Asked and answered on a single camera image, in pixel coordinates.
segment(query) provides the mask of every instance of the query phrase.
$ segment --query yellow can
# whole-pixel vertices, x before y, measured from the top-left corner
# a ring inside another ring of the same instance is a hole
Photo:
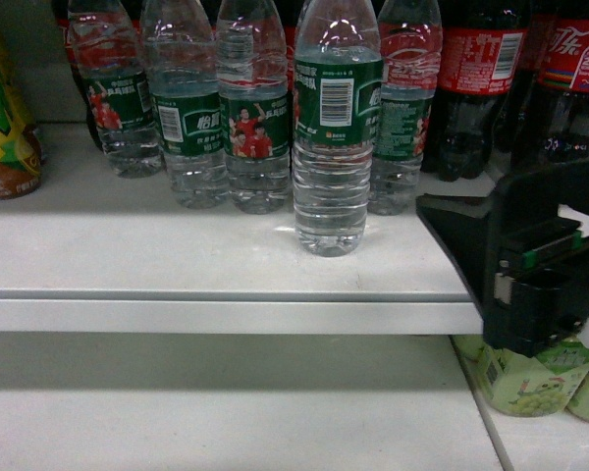
[[[27,140],[20,97],[0,70],[0,199],[23,196],[39,186],[40,156]]]

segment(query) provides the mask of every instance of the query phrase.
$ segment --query barcode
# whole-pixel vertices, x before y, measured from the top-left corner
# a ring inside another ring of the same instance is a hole
[[[141,100],[141,111],[143,113],[150,111],[153,105],[150,102],[150,93],[148,92],[147,81],[140,81],[137,83],[137,93],[139,94],[139,99]]]
[[[353,78],[321,79],[321,126],[351,126]]]
[[[522,32],[504,34],[502,36],[502,46],[500,47],[498,62],[493,71],[493,80],[509,79],[512,77],[521,39],[523,39]]]
[[[177,108],[168,106],[158,106],[159,122],[161,123],[161,133],[165,140],[171,142],[183,142],[184,135],[181,129],[181,119]]]

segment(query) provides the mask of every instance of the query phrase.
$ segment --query red jersey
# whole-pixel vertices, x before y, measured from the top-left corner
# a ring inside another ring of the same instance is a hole
[[[234,155],[238,157],[250,157],[251,156],[251,144],[246,141],[243,145],[234,145]]]
[[[102,114],[102,93],[96,93],[95,95],[87,95],[89,99],[89,104],[91,109],[93,110],[93,114],[96,118],[96,125],[99,128],[104,128],[105,125],[102,122],[101,114]]]
[[[236,129],[244,132],[244,135],[246,136],[246,140],[249,140],[251,137],[253,137],[255,135],[255,130],[253,129],[253,127],[255,126],[255,123],[257,123],[257,122],[258,122],[257,118],[251,118],[246,123],[243,123],[242,120],[238,120],[236,122]]]
[[[254,149],[254,155],[256,159],[261,159],[263,157],[269,157],[270,154],[270,147],[273,146],[273,141],[267,135],[263,137],[254,136],[250,139],[250,146],[251,149]]]
[[[118,130],[122,127],[120,115],[114,110],[101,110],[98,118],[102,122],[102,127],[105,130]]]

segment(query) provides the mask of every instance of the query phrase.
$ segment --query coca-cola bottle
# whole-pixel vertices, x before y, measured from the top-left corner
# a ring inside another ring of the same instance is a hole
[[[557,21],[558,4],[554,0],[530,0],[530,5],[532,15],[528,35],[521,47],[509,95],[493,131],[493,144],[506,153],[512,151],[512,144],[524,119],[530,88],[541,68]]]
[[[441,2],[443,51],[422,170],[474,179],[492,150],[530,20],[529,0]]]
[[[579,159],[589,159],[589,0],[566,0],[510,164],[520,169]]]
[[[141,2],[142,0],[122,0],[122,4],[127,10],[127,13],[131,17],[131,20],[134,22],[134,26],[139,28],[139,15],[141,14]],[[70,69],[72,72],[72,78],[77,85],[77,89],[79,90],[80,97],[82,98],[83,102],[85,103],[85,120],[87,121],[87,128],[89,129],[89,135],[91,135],[92,140],[96,144],[100,150],[102,150],[102,143],[100,142],[100,137],[98,136],[98,131],[96,130],[96,121],[94,120],[94,116],[91,113],[89,108],[89,102],[87,101],[87,94],[85,92],[84,85],[82,83],[82,77],[79,73],[79,67],[77,66],[77,60],[75,58],[74,50],[72,49],[72,44],[68,38],[68,3],[69,0],[52,0],[52,13],[55,17],[55,21],[57,22],[57,26],[63,32],[63,43],[66,49],[66,55],[68,56],[68,62],[70,63]]]

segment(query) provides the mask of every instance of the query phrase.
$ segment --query soda bottle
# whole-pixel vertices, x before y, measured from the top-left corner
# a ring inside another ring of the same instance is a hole
[[[70,0],[69,39],[103,151],[116,175],[161,170],[137,33],[119,0]]]
[[[386,216],[414,199],[443,29],[436,0],[388,0],[378,25],[385,67],[368,210]]]
[[[578,159],[589,159],[589,0],[561,4],[510,164]]]
[[[364,234],[382,71],[370,0],[311,0],[294,51],[293,181],[314,254],[347,254]]]
[[[286,40],[273,0],[223,0],[216,43],[230,195],[245,213],[276,211],[290,189],[290,146]]]
[[[530,19],[529,0],[453,1],[442,8],[443,52],[422,170],[477,178]]]
[[[187,208],[226,201],[216,43],[195,0],[146,0],[141,17],[146,74],[166,172]]]
[[[521,47],[521,56],[512,79],[510,92],[495,122],[493,144],[508,153],[523,122],[530,87],[548,50],[554,25],[557,21],[557,3],[554,0],[530,0],[531,12],[528,36]]]

